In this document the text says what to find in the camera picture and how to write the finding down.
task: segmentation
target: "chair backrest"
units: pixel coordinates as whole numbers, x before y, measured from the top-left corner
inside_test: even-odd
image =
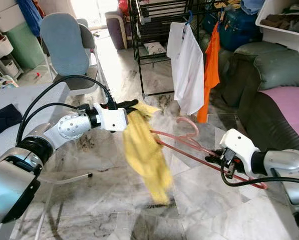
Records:
[[[78,19],[76,19],[76,21],[77,21],[79,24],[82,24],[82,25],[84,25],[85,27],[88,28],[88,22],[87,22],[86,19],[84,19],[84,18],[78,18]]]
[[[61,76],[84,75],[89,67],[77,21],[67,13],[44,17],[40,30],[51,62]]]
[[[95,46],[95,41],[93,34],[89,31],[89,29],[83,25],[79,24],[80,27],[80,34],[81,34],[81,39],[83,41],[83,46],[86,49],[94,49]]]

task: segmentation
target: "red object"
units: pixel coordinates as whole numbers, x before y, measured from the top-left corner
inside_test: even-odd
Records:
[[[209,46],[206,50],[207,63],[204,73],[204,106],[198,111],[197,120],[199,123],[207,122],[209,93],[210,90],[219,84],[218,75],[218,52],[220,50],[218,23],[215,25]]]
[[[189,147],[191,147],[191,148],[193,148],[197,151],[200,151],[200,152],[204,151],[204,152],[210,154],[211,156],[214,156],[214,155],[216,156],[217,155],[213,151],[202,147],[196,140],[192,139],[192,137],[196,137],[196,136],[199,135],[199,130],[198,130],[197,126],[195,125],[195,123],[193,123],[190,119],[188,119],[186,117],[183,117],[183,116],[179,117],[177,119],[177,123],[179,123],[180,121],[185,121],[185,122],[188,122],[189,124],[191,124],[193,126],[193,128],[195,129],[195,133],[193,133],[193,134],[189,133],[189,134],[186,134],[185,136],[175,136],[175,135],[172,135],[172,134],[169,134],[169,133],[166,133],[166,132],[162,132],[162,131],[151,130],[151,132],[154,133],[154,134],[156,133],[156,134],[159,134],[159,135],[163,135],[163,136],[167,136],[169,138],[175,139],[176,141],[179,141],[182,144],[185,144],[185,145],[187,145],[187,146],[189,146]],[[169,145],[169,144],[163,142],[160,139],[156,139],[156,142],[158,142],[159,144],[162,144],[162,145],[164,145],[164,146],[166,146],[170,149],[173,149],[173,150],[175,150],[175,151],[177,151],[177,152],[179,152],[179,153],[181,153],[181,154],[183,154],[183,155],[185,155],[185,156],[187,156],[191,159],[194,159],[194,160],[196,160],[196,161],[198,161],[198,162],[200,162],[200,163],[202,163],[202,164],[204,164],[204,165],[206,165],[206,166],[208,166],[212,169],[220,171],[220,167],[217,167],[217,166],[215,166],[215,165],[213,165],[213,164],[211,164],[207,161],[201,160],[201,159],[199,159],[199,158],[197,158],[197,157],[195,157],[195,156],[193,156],[193,155],[191,155],[191,154],[189,154],[185,151],[182,151],[182,150],[180,150],[180,149],[178,149],[178,148],[176,148],[172,145]],[[233,178],[238,179],[242,182],[251,180],[251,179],[244,179],[244,178],[242,178],[240,176],[237,176],[237,175],[233,175]],[[257,184],[257,183],[255,184],[254,183],[254,184],[251,184],[251,185],[258,188],[258,189],[259,188],[260,189],[267,189],[267,185],[262,183],[262,182],[260,184]]]
[[[121,9],[125,16],[129,16],[127,0],[119,0],[118,8]]]

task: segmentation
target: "pink cushion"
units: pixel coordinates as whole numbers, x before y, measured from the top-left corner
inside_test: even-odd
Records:
[[[271,97],[299,136],[299,87],[282,86],[261,91]]]

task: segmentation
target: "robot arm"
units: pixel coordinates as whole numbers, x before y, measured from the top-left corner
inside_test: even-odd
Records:
[[[221,147],[224,149],[220,157],[228,167],[230,175],[234,174],[235,164],[233,159],[238,157],[243,164],[243,172],[252,178],[259,178],[260,175],[268,177],[286,177],[299,179],[299,151],[267,151],[260,152],[252,141],[238,132],[230,129],[223,136]],[[286,192],[287,201],[299,227],[299,183],[282,181]]]
[[[81,106],[81,110],[63,116],[53,127],[37,126],[16,147],[0,157],[0,223],[18,219],[40,186],[37,180],[53,152],[70,140],[80,138],[92,128],[123,131],[128,124],[127,112],[137,100],[117,104],[108,110],[99,103]]]

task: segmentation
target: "blue bag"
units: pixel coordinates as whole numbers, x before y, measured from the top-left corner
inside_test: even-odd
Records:
[[[247,15],[241,9],[227,11],[219,30],[221,46],[233,52],[244,44],[261,41],[256,18],[257,15]]]
[[[217,21],[218,21],[217,12],[208,13],[204,18],[203,28],[211,35],[213,33]]]

